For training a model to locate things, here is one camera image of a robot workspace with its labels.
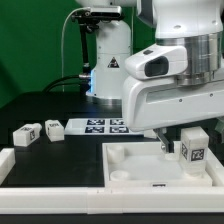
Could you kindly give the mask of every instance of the cable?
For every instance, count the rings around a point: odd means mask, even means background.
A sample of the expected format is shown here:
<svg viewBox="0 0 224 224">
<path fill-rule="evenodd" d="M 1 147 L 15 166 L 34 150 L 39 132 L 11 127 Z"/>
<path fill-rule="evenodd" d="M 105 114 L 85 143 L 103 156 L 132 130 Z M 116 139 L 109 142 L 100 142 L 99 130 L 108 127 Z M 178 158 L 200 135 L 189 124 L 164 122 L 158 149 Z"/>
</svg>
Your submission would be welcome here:
<svg viewBox="0 0 224 224">
<path fill-rule="evenodd" d="M 135 8 L 132 7 L 132 15 L 131 15 L 131 55 L 133 55 L 133 51 L 134 51 L 134 14 L 135 14 Z"/>
<path fill-rule="evenodd" d="M 67 22 L 73 13 L 82 11 L 82 10 L 89 10 L 89 9 L 90 7 L 75 9 L 72 12 L 70 12 L 67 18 L 65 19 L 63 29 L 62 29 L 62 34 L 61 34 L 61 77 L 62 78 L 64 78 L 64 40 L 65 40 L 65 29 L 66 29 Z"/>
<path fill-rule="evenodd" d="M 58 87 L 58 86 L 69 86 L 69 85 L 79 85 L 79 83 L 69 82 L 69 83 L 54 84 L 50 88 L 48 88 L 46 92 L 50 92 L 53 88 Z"/>
<path fill-rule="evenodd" d="M 53 85 L 59 83 L 59 82 L 62 82 L 62 81 L 65 81 L 65 80 L 68 80 L 68 79 L 79 79 L 79 76 L 77 75 L 71 75 L 71 76 L 65 76 L 63 78 L 60 78 L 60 79 L 57 79 L 53 82 L 51 82 L 49 85 L 47 85 L 44 89 L 43 89 L 43 92 L 47 92 L 49 88 L 51 88 Z"/>
</svg>

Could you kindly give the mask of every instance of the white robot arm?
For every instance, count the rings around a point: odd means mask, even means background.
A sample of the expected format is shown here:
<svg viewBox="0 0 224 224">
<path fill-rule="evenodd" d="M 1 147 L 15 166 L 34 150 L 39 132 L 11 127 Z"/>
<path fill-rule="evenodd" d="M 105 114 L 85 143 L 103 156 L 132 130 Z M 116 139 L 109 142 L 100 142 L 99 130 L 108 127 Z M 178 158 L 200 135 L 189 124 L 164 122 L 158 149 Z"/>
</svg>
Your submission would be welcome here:
<svg viewBox="0 0 224 224">
<path fill-rule="evenodd" d="M 126 60 L 123 118 L 133 131 L 224 115 L 223 0 L 138 0 L 156 44 Z"/>
<path fill-rule="evenodd" d="M 136 0 L 76 0 L 84 7 L 136 6 Z M 128 74 L 125 59 L 131 55 L 131 30 L 124 21 L 100 22 L 96 30 L 97 64 L 91 72 L 89 101 L 121 104 L 122 87 Z"/>
</svg>

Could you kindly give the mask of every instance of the blue light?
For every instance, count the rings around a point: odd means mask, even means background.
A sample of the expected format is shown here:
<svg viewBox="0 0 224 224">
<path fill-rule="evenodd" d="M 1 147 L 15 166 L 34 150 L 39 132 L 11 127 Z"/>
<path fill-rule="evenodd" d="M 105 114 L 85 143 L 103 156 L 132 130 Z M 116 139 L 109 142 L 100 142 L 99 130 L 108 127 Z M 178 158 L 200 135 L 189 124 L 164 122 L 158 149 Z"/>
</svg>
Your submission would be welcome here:
<svg viewBox="0 0 224 224">
<path fill-rule="evenodd" d="M 93 93 L 93 74 L 94 74 L 94 70 L 91 70 L 90 73 L 90 92 Z"/>
</svg>

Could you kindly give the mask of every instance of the black table surface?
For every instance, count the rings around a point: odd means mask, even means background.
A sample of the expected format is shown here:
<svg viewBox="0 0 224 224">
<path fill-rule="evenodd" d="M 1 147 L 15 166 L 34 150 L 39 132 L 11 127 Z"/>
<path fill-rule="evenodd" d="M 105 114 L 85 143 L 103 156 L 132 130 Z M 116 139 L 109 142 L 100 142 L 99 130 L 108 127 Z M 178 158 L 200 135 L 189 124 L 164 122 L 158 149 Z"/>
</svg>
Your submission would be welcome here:
<svg viewBox="0 0 224 224">
<path fill-rule="evenodd" d="M 5 179 L 8 187 L 103 187 L 102 143 L 149 141 L 142 136 L 65 136 L 50 142 L 46 120 L 120 118 L 120 106 L 87 102 L 78 93 L 26 93 L 0 109 L 0 149 L 13 146 L 13 131 L 40 123 L 40 138 L 15 147 L 16 165 Z M 224 223 L 224 214 L 2 215 L 0 223 Z"/>
</svg>

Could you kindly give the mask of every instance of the green backdrop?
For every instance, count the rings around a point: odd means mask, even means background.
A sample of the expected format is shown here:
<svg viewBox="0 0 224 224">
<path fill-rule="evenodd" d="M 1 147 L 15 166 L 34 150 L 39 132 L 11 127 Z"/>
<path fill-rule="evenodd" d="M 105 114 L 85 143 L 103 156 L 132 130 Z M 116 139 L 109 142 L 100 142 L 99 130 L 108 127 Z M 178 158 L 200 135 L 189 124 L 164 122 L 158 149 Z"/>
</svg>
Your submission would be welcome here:
<svg viewBox="0 0 224 224">
<path fill-rule="evenodd" d="M 21 93 L 41 91 L 61 77 L 62 27 L 67 15 L 78 7 L 74 0 L 0 1 L 0 107 Z M 132 10 L 124 10 L 129 25 Z M 134 18 L 134 52 L 153 42 L 153 30 Z M 88 35 L 88 46 L 93 67 L 94 35 Z M 79 74 L 81 69 L 78 24 L 69 22 L 65 34 L 65 75 Z"/>
</svg>

